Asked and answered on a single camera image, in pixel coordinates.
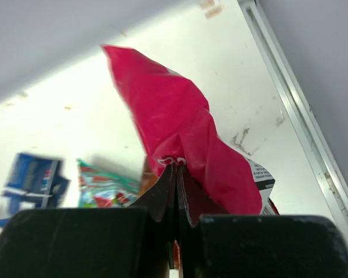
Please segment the pink snack bag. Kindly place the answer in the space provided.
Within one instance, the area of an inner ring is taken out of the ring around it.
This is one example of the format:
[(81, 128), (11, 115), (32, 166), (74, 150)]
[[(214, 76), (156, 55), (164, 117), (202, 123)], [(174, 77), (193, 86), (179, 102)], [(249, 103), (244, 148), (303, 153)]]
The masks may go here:
[(135, 49), (103, 50), (155, 175), (169, 164), (183, 164), (228, 212), (278, 214), (270, 199), (275, 179), (219, 138), (208, 101), (191, 80)]

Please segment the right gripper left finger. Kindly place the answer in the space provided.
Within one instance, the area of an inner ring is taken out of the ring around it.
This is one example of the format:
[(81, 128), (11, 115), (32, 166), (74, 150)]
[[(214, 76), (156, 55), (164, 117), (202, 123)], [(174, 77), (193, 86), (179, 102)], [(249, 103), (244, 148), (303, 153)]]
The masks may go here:
[(168, 277), (176, 168), (126, 208), (31, 209), (0, 234), (0, 277)]

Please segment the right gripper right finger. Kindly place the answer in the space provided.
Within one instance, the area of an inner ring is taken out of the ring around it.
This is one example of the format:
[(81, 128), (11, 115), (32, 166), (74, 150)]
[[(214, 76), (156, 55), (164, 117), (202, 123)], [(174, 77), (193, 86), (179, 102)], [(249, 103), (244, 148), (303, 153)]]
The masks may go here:
[(176, 173), (181, 277), (348, 277), (337, 227), (317, 215), (232, 215)]

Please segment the orange Doritos chip bag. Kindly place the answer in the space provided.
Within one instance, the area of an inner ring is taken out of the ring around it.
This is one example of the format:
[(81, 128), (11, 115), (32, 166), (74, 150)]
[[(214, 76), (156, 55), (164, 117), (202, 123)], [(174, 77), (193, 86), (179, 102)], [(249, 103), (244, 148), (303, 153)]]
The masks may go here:
[(177, 166), (168, 164), (157, 177), (145, 160), (141, 191), (138, 205), (148, 209), (151, 218), (160, 224), (164, 234), (166, 256), (169, 269), (179, 269), (179, 248), (177, 246), (177, 200), (176, 200), (176, 170)]

